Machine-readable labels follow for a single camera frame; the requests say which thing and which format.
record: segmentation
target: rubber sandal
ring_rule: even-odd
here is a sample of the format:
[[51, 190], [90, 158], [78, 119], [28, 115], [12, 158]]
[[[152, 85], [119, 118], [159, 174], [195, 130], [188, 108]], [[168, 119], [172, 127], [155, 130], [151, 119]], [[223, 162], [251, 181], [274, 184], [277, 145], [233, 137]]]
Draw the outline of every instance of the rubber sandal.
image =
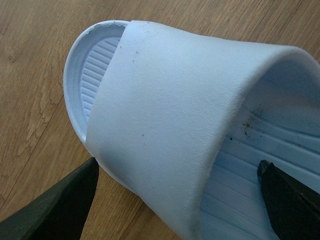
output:
[[105, 21], [63, 86], [88, 151], [184, 240], [278, 239], [262, 159], [320, 193], [320, 67], [300, 48]]

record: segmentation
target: black object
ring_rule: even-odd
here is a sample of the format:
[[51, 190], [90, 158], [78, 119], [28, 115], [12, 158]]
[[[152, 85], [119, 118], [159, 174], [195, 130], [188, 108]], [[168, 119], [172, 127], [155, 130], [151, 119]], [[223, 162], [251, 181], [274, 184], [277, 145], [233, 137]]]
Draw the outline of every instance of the black object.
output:
[[274, 232], [281, 240], [320, 240], [320, 195], [266, 160], [258, 179]]
[[1, 240], [78, 240], [95, 197], [99, 166], [90, 158], [0, 223]]

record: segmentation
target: ribbed footbed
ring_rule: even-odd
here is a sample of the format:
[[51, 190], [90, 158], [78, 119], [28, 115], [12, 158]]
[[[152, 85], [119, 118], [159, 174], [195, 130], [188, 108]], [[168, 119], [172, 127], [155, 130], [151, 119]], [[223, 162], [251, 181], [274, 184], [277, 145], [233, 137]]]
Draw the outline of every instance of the ribbed footbed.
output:
[[109, 63], [115, 54], [121, 37], [113, 36], [96, 43], [88, 52], [83, 63], [83, 69], [80, 80], [80, 92], [82, 101], [82, 110], [88, 121], [92, 104], [96, 97], [98, 87], [105, 75]]
[[[79, 92], [87, 122], [120, 38], [99, 40], [83, 60]], [[258, 184], [261, 160], [273, 162], [320, 193], [320, 93], [312, 86], [298, 86], [294, 73], [293, 83], [279, 84], [284, 75], [277, 77], [274, 71], [243, 102], [213, 164], [200, 207], [205, 240], [278, 239]], [[302, 92], [298, 97], [296, 88]]]

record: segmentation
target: slide sandal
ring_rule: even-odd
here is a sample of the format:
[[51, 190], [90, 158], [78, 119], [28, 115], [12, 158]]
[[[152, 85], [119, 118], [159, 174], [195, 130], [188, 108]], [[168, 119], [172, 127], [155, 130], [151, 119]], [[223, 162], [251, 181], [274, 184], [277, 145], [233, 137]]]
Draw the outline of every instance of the slide sandal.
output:
[[277, 240], [261, 160], [320, 193], [320, 66], [293, 46], [105, 21], [73, 44], [66, 108], [100, 166], [184, 240]]

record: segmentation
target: wood grain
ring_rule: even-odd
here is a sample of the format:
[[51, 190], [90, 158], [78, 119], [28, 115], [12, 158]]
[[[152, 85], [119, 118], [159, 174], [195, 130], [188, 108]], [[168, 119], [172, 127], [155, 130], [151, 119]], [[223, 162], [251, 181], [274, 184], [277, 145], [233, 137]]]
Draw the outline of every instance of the wood grain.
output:
[[[294, 45], [320, 61], [318, 0], [0, 0], [0, 221], [89, 158], [66, 112], [63, 70], [78, 35], [110, 19]], [[179, 238], [100, 170], [81, 239]]]

